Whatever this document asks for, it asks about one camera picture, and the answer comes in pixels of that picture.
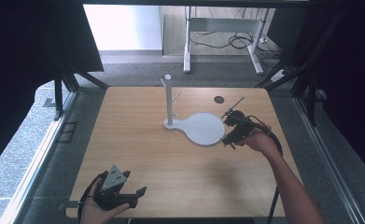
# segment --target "fingers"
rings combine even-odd
[[[269,129],[269,131],[272,130],[272,126],[266,124],[266,123],[263,123],[266,128]],[[262,134],[262,133],[265,133],[263,130],[259,129],[259,128],[254,128],[254,130],[252,130],[252,132],[244,139],[240,140],[240,141],[237,141],[237,142],[234,142],[235,145],[237,146],[240,146],[242,147],[243,145],[247,145],[249,143],[249,139],[251,139],[252,137],[258,135],[258,134]]]
[[[90,193],[89,195],[93,196],[94,195],[94,192],[95,190],[97,189],[97,186],[98,186],[98,183],[100,183],[101,181],[101,178],[98,178],[95,183],[92,185],[92,188],[90,189]]]
[[[118,214],[126,211],[127,209],[129,209],[130,205],[128,203],[124,203],[122,205],[119,205],[118,207],[108,211],[106,213],[106,215],[109,217],[109,218],[112,218],[112,217],[115,217],[117,216]]]

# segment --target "white wall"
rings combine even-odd
[[[84,5],[99,50],[161,49],[157,6]]]

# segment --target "white round platform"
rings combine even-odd
[[[222,120],[209,112],[193,114],[187,119],[173,119],[173,124],[168,125],[165,119],[163,125],[168,130],[178,130],[200,147],[211,147],[225,134]]]

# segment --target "black curtain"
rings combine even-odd
[[[0,0],[0,155],[59,62],[104,71],[83,6],[38,2]]]
[[[365,1],[356,0],[315,68],[330,119],[365,163]]]

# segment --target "forearm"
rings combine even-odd
[[[278,186],[288,223],[325,223],[318,207],[280,153],[266,155]]]

